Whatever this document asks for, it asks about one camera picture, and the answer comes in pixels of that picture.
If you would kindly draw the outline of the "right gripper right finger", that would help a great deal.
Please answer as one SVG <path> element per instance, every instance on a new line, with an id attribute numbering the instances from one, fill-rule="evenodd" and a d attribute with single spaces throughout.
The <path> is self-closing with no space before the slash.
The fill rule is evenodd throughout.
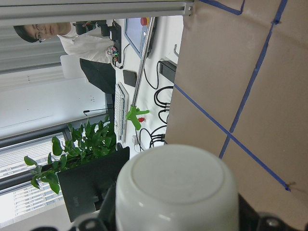
<path id="1" fill-rule="evenodd" d="M 240 231 L 298 231 L 277 216 L 256 212 L 240 194 L 238 201 Z"/>

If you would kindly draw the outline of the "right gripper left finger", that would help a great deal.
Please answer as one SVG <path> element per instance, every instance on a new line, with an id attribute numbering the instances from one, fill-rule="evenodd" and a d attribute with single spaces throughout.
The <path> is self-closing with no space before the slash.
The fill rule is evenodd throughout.
<path id="1" fill-rule="evenodd" d="M 108 189 L 100 210 L 79 216 L 69 231 L 116 231 L 116 185 Z"/>

